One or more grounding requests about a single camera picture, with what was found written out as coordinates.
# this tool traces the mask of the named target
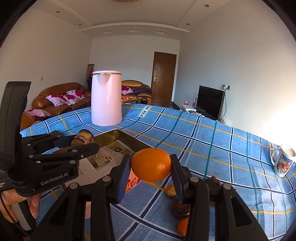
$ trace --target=tangerine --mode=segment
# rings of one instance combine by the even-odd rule
[[[178,232],[183,236],[186,235],[188,220],[189,218],[184,218],[178,223]]]
[[[169,175],[171,160],[163,149],[147,148],[134,154],[131,167],[133,173],[143,181],[157,182]]]

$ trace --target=white wall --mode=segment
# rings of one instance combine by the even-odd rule
[[[29,9],[0,48],[0,100],[8,81],[32,82],[27,109],[49,86],[66,82],[86,85],[90,46],[91,38],[79,29],[52,15]]]
[[[296,149],[296,42],[261,0],[231,0],[181,41],[174,101],[222,84],[229,125]]]
[[[178,64],[179,44],[178,40],[151,36],[95,38],[89,63],[94,64],[95,71],[117,70],[122,73],[122,80],[138,80],[151,86],[154,51],[177,54]]]

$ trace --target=pink floral pillow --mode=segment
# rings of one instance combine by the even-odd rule
[[[46,116],[51,116],[50,113],[48,113],[46,110],[41,110],[41,109],[30,109],[25,111],[29,116],[39,116],[39,117],[46,117]]]
[[[78,98],[78,101],[85,98],[85,96],[79,90],[71,90],[68,91],[67,94],[74,95],[76,98]]]
[[[74,95],[66,94],[66,95],[63,95],[63,97],[67,101],[67,105],[76,104],[79,101],[79,99],[76,98]]]
[[[46,99],[48,99],[51,103],[53,103],[55,107],[59,105],[67,104],[67,101],[64,99],[62,95],[49,95],[49,96],[46,96]]]
[[[122,86],[121,87],[121,93],[123,95],[129,94],[129,93],[132,93],[132,92],[133,92],[133,90],[131,88],[127,87],[127,86]]]

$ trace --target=finger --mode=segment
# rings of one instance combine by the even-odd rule
[[[12,218],[15,220],[15,222],[17,222],[17,217],[16,217],[16,215],[15,215],[15,213],[14,213],[14,211],[13,211],[11,205],[8,204],[8,203],[4,200],[4,198],[3,198],[3,201],[4,201],[4,204],[5,204],[6,208],[7,208],[7,211],[10,213],[10,215],[11,215]],[[9,217],[7,211],[5,210],[5,208],[3,207],[3,205],[2,205],[1,202],[0,202],[0,211],[1,211],[1,213],[2,213],[2,215],[3,215],[4,218],[6,218],[9,222],[14,223],[14,221]]]
[[[30,212],[34,218],[38,217],[39,210],[40,210],[40,198],[41,198],[41,193],[36,194],[32,197],[30,197]]]
[[[27,197],[22,197],[18,195],[14,189],[2,192],[2,197],[3,197],[4,203],[7,205],[22,202],[27,199]]]

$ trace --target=kettle lid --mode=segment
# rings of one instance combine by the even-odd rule
[[[121,74],[121,72],[116,71],[116,70],[99,70],[99,71],[94,71],[94,74]]]

